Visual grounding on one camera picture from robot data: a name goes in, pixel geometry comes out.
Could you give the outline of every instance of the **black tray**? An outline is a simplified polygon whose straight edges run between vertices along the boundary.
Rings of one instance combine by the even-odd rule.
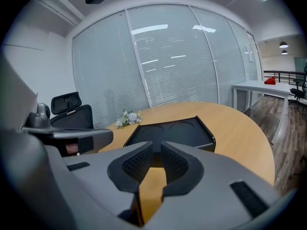
[[[151,166],[162,167],[160,159],[162,140],[211,152],[215,150],[215,138],[198,116],[159,124],[138,125],[124,147],[142,141],[152,141],[154,153]]]

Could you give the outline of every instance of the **flower bouquet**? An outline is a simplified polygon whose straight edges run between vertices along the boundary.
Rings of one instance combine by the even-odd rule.
[[[116,125],[120,128],[126,126],[126,125],[134,125],[135,123],[140,123],[142,121],[141,114],[140,113],[134,113],[132,111],[124,111],[121,115],[121,118],[119,118],[116,122]]]

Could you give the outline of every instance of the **black railing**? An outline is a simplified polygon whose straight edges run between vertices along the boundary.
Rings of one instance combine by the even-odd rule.
[[[264,80],[275,77],[276,82],[288,83],[290,85],[298,84],[303,87],[306,82],[304,81],[305,74],[297,71],[263,71]]]

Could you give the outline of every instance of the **black mesh chair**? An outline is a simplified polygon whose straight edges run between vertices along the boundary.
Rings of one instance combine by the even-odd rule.
[[[299,102],[299,99],[300,98],[305,98],[305,95],[306,95],[306,75],[307,75],[307,66],[305,66],[305,69],[304,69],[304,77],[302,80],[293,80],[295,83],[296,83],[296,89],[291,89],[290,92],[292,94],[294,94],[296,100],[292,100],[292,101],[289,101],[289,103],[298,103],[298,104],[301,104]]]
[[[56,96],[51,100],[51,112],[56,115],[51,125],[56,128],[94,128],[90,105],[82,105],[78,92]]]

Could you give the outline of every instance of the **table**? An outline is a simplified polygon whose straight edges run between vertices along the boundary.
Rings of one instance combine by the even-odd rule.
[[[274,184],[275,166],[270,144],[257,124],[245,114],[224,105],[206,102],[183,102],[156,106],[143,110],[142,125],[154,124],[196,115],[216,139],[215,153],[230,157],[255,174]],[[137,125],[108,128],[114,133],[111,144],[99,152],[122,148]],[[166,186],[163,168],[150,168],[140,185],[141,208],[144,221],[161,205],[162,189]]]
[[[291,94],[289,85],[287,83],[277,82],[276,85],[265,84],[262,81],[257,80],[248,80],[245,82],[237,83],[233,85],[234,88],[234,108],[237,108],[237,90],[248,91],[248,103],[249,109],[251,109],[252,95],[253,91],[265,93],[265,94],[273,94],[283,97],[283,111],[275,131],[274,137],[271,141],[274,144],[279,136],[280,130],[283,126],[284,120],[287,116],[288,110],[288,95]]]

